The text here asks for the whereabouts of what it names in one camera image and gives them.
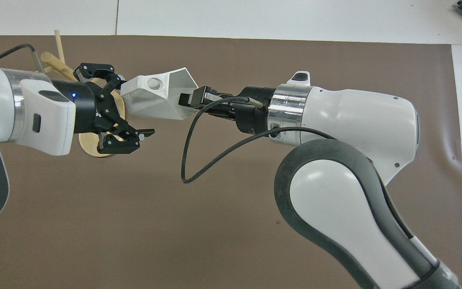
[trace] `brown mat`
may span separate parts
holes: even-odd
[[[0,36],[0,52],[21,43],[56,52],[52,36]],[[199,85],[236,94],[307,70],[312,84],[329,90],[409,99],[420,115],[420,147],[388,189],[462,284],[462,156],[449,45],[139,36],[65,36],[63,44],[69,66],[108,63],[127,79],[186,66]],[[35,70],[27,51],[0,67]],[[62,157],[0,145],[11,188],[0,214],[0,289],[357,288],[277,210],[273,179],[290,147],[258,140],[183,185],[190,120],[128,120],[157,131],[130,155],[95,159],[77,140]],[[203,117],[188,173],[245,137],[230,121]]]

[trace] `white floor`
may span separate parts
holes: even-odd
[[[455,0],[0,0],[0,35],[175,35],[453,44],[462,137],[462,17]]]

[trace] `round hole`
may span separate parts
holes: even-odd
[[[162,84],[163,82],[158,78],[152,77],[147,80],[147,86],[149,86],[152,90],[159,90],[162,87]]]

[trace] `silver metal ring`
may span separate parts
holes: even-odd
[[[281,84],[278,86],[268,106],[268,128],[301,126],[306,98],[308,98],[312,88],[313,86],[298,84]],[[300,132],[282,132],[272,139],[297,146],[300,144]]]
[[[16,71],[14,69],[1,69],[12,88],[13,93],[13,105],[15,109],[14,121],[13,121],[13,130],[8,141],[16,141],[22,130],[24,129],[24,96],[22,95],[22,90],[20,89],[20,81],[23,79],[35,79],[35,80],[44,80],[51,83],[49,77],[43,73],[33,73],[31,71]]]

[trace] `black cable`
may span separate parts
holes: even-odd
[[[231,153],[232,151],[234,151],[237,148],[245,145],[248,142],[251,142],[251,141],[253,141],[255,139],[259,139],[260,137],[264,137],[264,136],[269,135],[269,134],[277,134],[277,133],[286,132],[286,131],[301,131],[301,132],[314,133],[316,135],[319,135],[319,136],[322,136],[322,137],[325,137],[325,138],[335,139],[334,137],[332,137],[332,136],[330,136],[330,135],[328,135],[326,133],[323,133],[323,132],[321,132],[319,130],[314,130],[312,128],[301,128],[301,127],[298,127],[298,126],[290,126],[290,127],[287,127],[287,128],[274,128],[272,130],[266,130],[264,132],[261,132],[259,134],[255,134],[255,135],[250,136],[250,137],[248,137],[248,138],[246,138],[246,139],[244,139],[242,141],[239,141],[239,142],[235,143],[232,147],[230,147],[227,150],[223,151],[221,154],[219,154],[217,157],[215,157],[213,160],[211,160],[206,166],[204,166],[204,168],[200,169],[200,171],[198,171],[195,175],[191,176],[189,179],[186,179],[185,178],[186,155],[187,155],[187,152],[188,152],[188,146],[190,144],[190,139],[192,137],[192,133],[194,133],[194,128],[196,126],[197,121],[199,120],[201,115],[203,115],[203,113],[205,113],[207,110],[209,110],[213,106],[216,106],[217,104],[221,104],[223,102],[230,102],[230,101],[231,102],[240,102],[240,103],[246,104],[247,102],[249,102],[249,98],[248,97],[234,96],[234,97],[228,97],[228,98],[224,98],[224,99],[219,99],[217,101],[213,101],[213,102],[211,102],[211,104],[208,104],[207,106],[204,106],[197,113],[196,117],[194,117],[194,120],[192,121],[190,129],[188,130],[188,135],[186,136],[185,147],[183,149],[183,158],[181,159],[181,180],[183,181],[183,183],[191,183],[192,181],[195,181],[198,177],[200,177],[202,174],[204,174],[209,168],[211,168],[215,163],[217,163],[217,161],[220,161],[220,159],[222,159],[227,154]]]
[[[37,66],[38,71],[40,71],[41,73],[44,73],[44,68],[42,68],[42,65],[40,64],[40,61],[37,62],[38,55],[37,55],[37,52],[36,52],[35,48],[33,48],[33,46],[31,46],[31,44],[28,44],[28,43],[20,44],[20,45],[15,46],[15,47],[13,47],[11,49],[8,49],[7,51],[0,54],[0,59],[10,55],[11,53],[14,53],[15,51],[18,51],[21,48],[25,48],[25,47],[30,48],[32,56],[33,56],[33,62],[35,62],[35,65]]]

